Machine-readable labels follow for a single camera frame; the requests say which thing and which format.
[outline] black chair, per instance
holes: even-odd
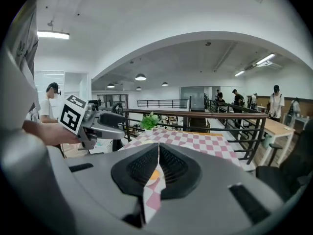
[[[279,168],[271,167],[275,154],[282,147],[270,144],[274,149],[268,166],[258,166],[256,177],[270,186],[283,201],[287,201],[301,186],[310,181],[313,171],[313,119],[299,135],[297,144]]]

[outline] person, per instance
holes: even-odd
[[[204,107],[207,107],[207,94],[204,93]]]
[[[241,94],[239,94],[236,89],[234,89],[232,91],[232,93],[235,94],[234,105],[238,105],[238,106],[244,107],[244,105],[245,105],[245,98]]]
[[[285,125],[293,128],[295,118],[300,116],[300,104],[299,104],[299,99],[296,97],[295,100],[291,101],[286,120],[285,120]]]
[[[34,57],[38,46],[36,0],[27,0],[14,18],[2,47],[9,50],[13,62],[20,69],[29,85],[36,90],[34,83]],[[59,123],[39,123],[38,97],[32,102],[22,129],[40,138],[45,145],[80,143],[79,139]]]
[[[53,117],[50,99],[54,99],[59,94],[59,86],[57,83],[48,85],[45,91],[45,99],[40,103],[40,120],[41,123],[57,123],[58,119]]]
[[[276,122],[280,122],[281,108],[282,106],[285,106],[285,99],[282,96],[278,85],[274,86],[274,93],[270,96],[269,103],[269,118]]]
[[[219,112],[220,113],[225,113],[226,112],[226,110],[225,110],[226,106],[221,104],[221,103],[225,103],[225,100],[222,97],[218,97],[218,102],[220,102],[220,103],[217,103],[217,105],[219,107]]]
[[[254,93],[251,97],[251,109],[255,110],[257,93]]]
[[[220,90],[216,90],[216,92],[217,92],[217,100],[219,100],[219,97],[221,97],[221,98],[223,98],[223,93],[222,92],[220,92]]]
[[[234,89],[234,90],[232,91],[232,93],[235,94],[234,105],[244,107],[244,105],[245,105],[245,99],[244,99],[244,97],[243,97],[241,94],[239,94],[236,89]],[[242,110],[236,109],[235,107],[233,107],[233,110],[234,110],[234,113],[242,113],[242,112],[243,112]],[[241,119],[238,119],[238,120],[235,122],[235,126],[236,126],[237,128],[240,128],[240,125],[241,125]]]

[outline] wooden table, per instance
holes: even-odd
[[[256,123],[255,119],[251,119],[249,121],[254,123],[254,124]],[[280,155],[278,162],[277,162],[280,165],[281,162],[283,161],[284,156],[287,153],[288,147],[289,147],[290,142],[291,142],[292,137],[293,137],[294,129],[289,128],[286,125],[283,125],[279,122],[276,122],[270,118],[267,118],[266,122],[265,122],[265,126],[264,126],[264,131],[267,134],[271,135],[270,143],[275,143],[276,138],[279,138],[279,137],[287,137],[288,138],[287,142],[286,142],[286,144],[282,150],[282,154]],[[266,159],[269,157],[270,152],[271,152],[271,147],[268,147],[266,149],[266,152],[265,152],[259,165],[264,165]]]
[[[267,109],[267,107],[264,107],[264,106],[257,106],[257,109],[258,109],[258,111],[259,112],[265,112],[265,109]]]

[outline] white t-shirt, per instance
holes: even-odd
[[[276,112],[276,118],[280,118],[281,116],[281,107],[280,106],[285,106],[285,99],[283,96],[281,96],[281,93],[278,94],[278,96],[276,96],[274,94],[270,95],[270,99],[269,99],[270,103],[273,103],[273,111]]]
[[[252,95],[251,104],[256,104],[256,95]]]
[[[50,119],[54,119],[52,107],[50,104],[50,100],[46,98],[45,100],[41,101],[40,103],[40,115],[49,116]]]

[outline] table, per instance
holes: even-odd
[[[145,133],[142,133],[120,150],[137,147],[145,144],[147,141],[163,142],[179,146],[185,144],[196,151],[224,158],[225,160],[241,167],[236,153],[227,140],[222,136],[222,134],[192,133],[154,129],[151,136],[147,136]],[[157,165],[156,169],[162,172],[159,164]],[[143,199],[147,222],[149,222],[156,211],[160,208],[160,193],[164,188],[164,177],[158,178],[150,186],[145,186]]]
[[[258,108],[258,111],[259,112],[265,112],[265,109],[267,109],[267,107],[264,107],[264,106],[257,106],[257,108]]]
[[[285,123],[286,117],[287,117],[287,113],[284,114],[283,123]],[[307,117],[295,117],[293,126],[290,125],[290,127],[295,129],[296,133],[300,134],[304,130],[309,120],[310,119]]]
[[[254,123],[254,124],[256,123],[255,119],[251,119],[249,121]],[[264,131],[267,134],[271,135],[270,143],[275,143],[276,138],[279,138],[279,137],[287,137],[288,138],[287,142],[286,142],[286,144],[282,150],[282,154],[280,155],[280,157],[278,159],[277,163],[279,165],[281,164],[285,154],[287,153],[288,147],[290,145],[290,142],[292,140],[293,133],[294,133],[294,129],[289,128],[289,127],[287,127],[288,129],[285,129],[285,127],[287,127],[287,126],[283,125],[279,122],[276,122],[270,118],[266,119],[265,126],[264,126]],[[268,147],[259,165],[264,165],[266,159],[269,157],[270,152],[271,152],[271,147]]]

